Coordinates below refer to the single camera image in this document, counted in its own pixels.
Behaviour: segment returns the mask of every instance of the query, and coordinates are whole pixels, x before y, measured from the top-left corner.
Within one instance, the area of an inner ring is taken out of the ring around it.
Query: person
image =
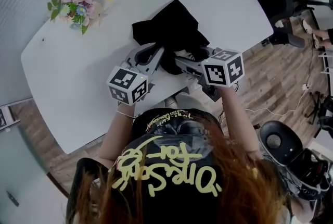
[[[177,108],[134,121],[135,105],[120,104],[98,156],[78,161],[66,223],[290,223],[286,192],[236,92],[217,91],[229,137],[186,94]]]
[[[318,50],[323,50],[324,48],[329,50],[329,51],[333,51],[333,29],[328,29],[328,30],[316,30],[313,29],[305,19],[303,19],[302,21],[304,30],[308,33],[308,34],[312,34],[313,36],[313,40],[314,40],[314,45],[315,48]]]

